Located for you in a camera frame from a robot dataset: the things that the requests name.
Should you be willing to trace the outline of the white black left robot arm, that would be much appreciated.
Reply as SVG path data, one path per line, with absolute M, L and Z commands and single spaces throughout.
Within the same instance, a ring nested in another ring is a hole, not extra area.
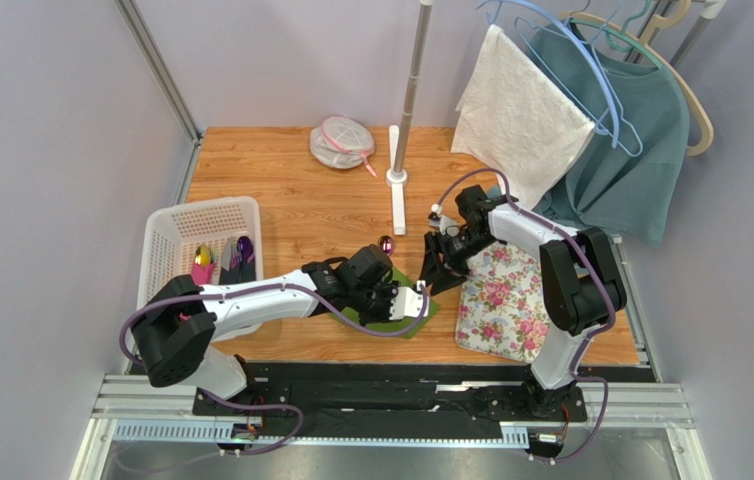
M 402 286 L 392 275 L 391 259 L 376 245 L 252 282 L 198 285 L 180 275 L 126 320 L 120 348 L 154 388 L 185 384 L 229 400 L 246 389 L 248 375 L 213 344 L 237 330 L 325 313 L 357 330 L 363 321 L 419 325 L 430 310 L 425 282 Z

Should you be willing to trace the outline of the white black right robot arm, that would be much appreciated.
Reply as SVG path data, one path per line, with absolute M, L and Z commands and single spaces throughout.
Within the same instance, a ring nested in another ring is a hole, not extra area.
M 543 303 L 554 327 L 531 364 L 524 407 L 543 418 L 566 402 L 592 338 L 609 329 L 627 303 L 609 237 L 598 228 L 580 231 L 553 223 L 508 194 L 488 197 L 480 186 L 463 189 L 455 202 L 460 225 L 447 223 L 440 202 L 431 208 L 419 278 L 432 294 L 456 288 L 470 275 L 469 259 L 495 243 L 537 259 Z

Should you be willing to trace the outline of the rainbow metallic spoon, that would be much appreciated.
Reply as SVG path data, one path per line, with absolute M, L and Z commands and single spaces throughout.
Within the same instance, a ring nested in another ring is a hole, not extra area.
M 389 257 L 395 252 L 395 240 L 389 235 L 382 235 L 378 239 L 378 245 L 381 250 Z

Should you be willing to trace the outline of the green paper napkin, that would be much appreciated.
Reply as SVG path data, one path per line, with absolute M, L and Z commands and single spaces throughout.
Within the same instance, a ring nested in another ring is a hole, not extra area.
M 411 280 L 397 267 L 393 268 L 392 280 L 398 282 L 400 290 L 411 289 L 419 296 L 424 291 L 422 289 L 424 285 L 423 281 Z M 440 310 L 440 305 L 427 291 L 424 292 L 428 297 L 427 304 L 424 304 L 421 299 L 418 300 L 418 305 L 415 308 L 411 304 L 408 304 L 405 310 L 403 310 L 403 313 L 408 313 L 408 316 L 389 322 L 364 324 L 360 319 L 360 314 L 350 307 L 341 311 L 345 319 L 332 313 L 329 316 L 343 326 L 354 328 L 371 336 L 411 339 Z

